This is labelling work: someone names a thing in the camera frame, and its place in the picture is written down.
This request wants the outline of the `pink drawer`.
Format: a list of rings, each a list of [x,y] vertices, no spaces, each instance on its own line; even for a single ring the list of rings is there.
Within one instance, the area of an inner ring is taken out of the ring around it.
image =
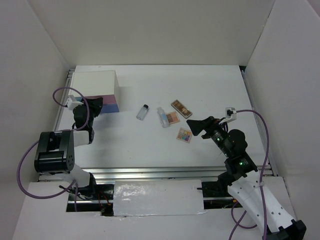
[[[103,105],[117,104],[117,98],[114,94],[103,95],[102,104]]]

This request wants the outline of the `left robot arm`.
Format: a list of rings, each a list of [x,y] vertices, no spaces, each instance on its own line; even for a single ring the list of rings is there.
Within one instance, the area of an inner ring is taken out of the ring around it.
[[[43,132],[34,159],[37,173],[56,175],[78,184],[78,192],[88,200],[98,194],[98,186],[92,173],[76,165],[75,147],[89,145],[94,140],[93,122],[103,107],[103,99],[82,99],[73,110],[74,124],[71,130]]]

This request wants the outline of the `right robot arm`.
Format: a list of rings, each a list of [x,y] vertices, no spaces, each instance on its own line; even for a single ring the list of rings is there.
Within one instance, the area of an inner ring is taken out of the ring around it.
[[[204,120],[187,120],[194,136],[205,131],[202,138],[213,140],[226,156],[226,172],[214,183],[218,192],[237,200],[260,230],[262,239],[302,240],[306,225],[290,215],[263,182],[263,172],[246,152],[245,134],[238,129],[227,131],[226,124],[236,118],[237,111],[228,108],[221,119],[210,116]]]

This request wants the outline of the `white drawer cabinet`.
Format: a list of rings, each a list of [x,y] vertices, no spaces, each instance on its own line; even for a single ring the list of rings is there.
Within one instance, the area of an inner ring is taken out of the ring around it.
[[[75,72],[70,87],[88,99],[115,95],[120,110],[120,87],[115,70]]]

